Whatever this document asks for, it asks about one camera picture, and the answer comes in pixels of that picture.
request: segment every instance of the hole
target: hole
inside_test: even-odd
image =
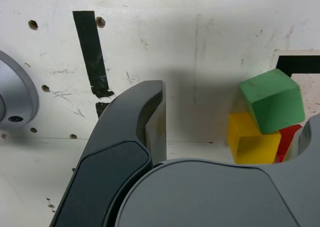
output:
[[[30,29],[37,31],[38,30],[38,24],[34,20],[29,20],[28,25]]]
[[[30,131],[31,131],[32,133],[37,133],[37,132],[38,132],[38,130],[37,130],[36,128],[31,128]]]
[[[44,91],[44,92],[50,92],[50,88],[48,86],[46,86],[45,84],[41,86],[41,89]]]
[[[70,134],[70,139],[73,139],[73,140],[78,139],[78,136],[76,136],[75,134]]]
[[[10,122],[21,122],[23,120],[24,120],[24,118],[22,118],[20,116],[11,116],[8,118],[8,121],[10,121]]]
[[[106,21],[102,17],[95,18],[96,26],[103,28],[106,26]]]

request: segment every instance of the black tape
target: black tape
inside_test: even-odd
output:
[[[103,113],[105,108],[107,108],[107,106],[109,104],[110,103],[101,103],[101,102],[98,102],[98,103],[95,104],[95,109],[96,109],[96,113],[98,115],[98,118],[100,118],[101,114]]]
[[[109,90],[94,11],[73,11],[91,91],[99,99],[113,96]]]
[[[276,68],[289,77],[292,74],[320,74],[320,56],[280,55]]]

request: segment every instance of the dark gray plastic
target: dark gray plastic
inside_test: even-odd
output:
[[[52,227],[113,227],[130,188],[153,168],[145,127],[163,101],[163,82],[144,81],[101,114]]]
[[[25,70],[0,50],[0,130],[20,128],[39,106],[36,87]]]
[[[300,145],[308,144],[298,157],[280,164],[260,165],[303,227],[320,226],[320,114],[303,127]]]
[[[318,227],[319,130],[320,114],[303,128],[301,155],[283,163],[165,161],[128,193],[116,227]]]
[[[297,227],[263,171],[205,160],[160,165],[127,195],[116,227]]]

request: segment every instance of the metal cylinder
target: metal cylinder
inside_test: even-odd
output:
[[[20,128],[39,106],[36,87],[26,71],[0,50],[0,130]]]

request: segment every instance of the toy block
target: toy block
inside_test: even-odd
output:
[[[305,120],[299,85],[279,69],[242,82],[240,89],[262,134]]]
[[[278,159],[279,159],[279,163],[284,161],[287,151],[289,149],[289,146],[294,138],[294,135],[297,132],[297,130],[299,130],[301,127],[302,126],[300,124],[295,124],[279,130],[281,134],[281,140],[280,140],[278,150],[276,152],[276,155],[278,156]]]
[[[285,157],[284,157],[284,162],[285,161],[289,161],[289,160],[293,160],[294,158],[296,158],[299,154],[301,154],[301,152],[303,152],[303,149],[305,147],[303,146],[308,146],[308,143],[304,143],[304,141],[302,141],[301,147],[299,146],[299,137],[302,133],[303,128],[298,129],[295,133],[294,136],[292,138],[291,144],[289,146],[289,149],[287,150]]]
[[[249,113],[229,116],[227,140],[237,164],[272,164],[280,139],[279,131],[262,134]]]

